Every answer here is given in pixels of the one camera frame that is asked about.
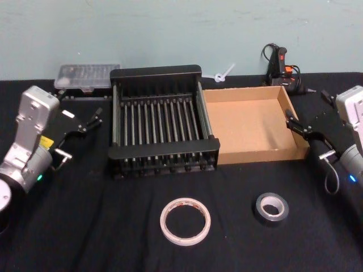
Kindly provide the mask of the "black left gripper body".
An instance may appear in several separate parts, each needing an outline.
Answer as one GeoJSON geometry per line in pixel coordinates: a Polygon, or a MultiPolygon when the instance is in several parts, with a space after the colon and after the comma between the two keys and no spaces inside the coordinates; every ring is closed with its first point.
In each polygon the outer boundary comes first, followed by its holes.
{"type": "Polygon", "coordinates": [[[42,133],[42,147],[48,151],[60,148],[70,137],[84,136],[86,125],[67,110],[59,110],[42,133]]]}

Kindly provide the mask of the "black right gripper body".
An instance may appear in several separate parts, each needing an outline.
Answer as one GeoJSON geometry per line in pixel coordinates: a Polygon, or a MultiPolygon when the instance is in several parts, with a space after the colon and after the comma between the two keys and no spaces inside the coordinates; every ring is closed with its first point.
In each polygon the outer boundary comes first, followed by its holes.
{"type": "Polygon", "coordinates": [[[305,140],[321,141],[337,155],[342,155],[355,144],[351,131],[343,125],[337,110],[322,112],[309,123],[305,140]]]}

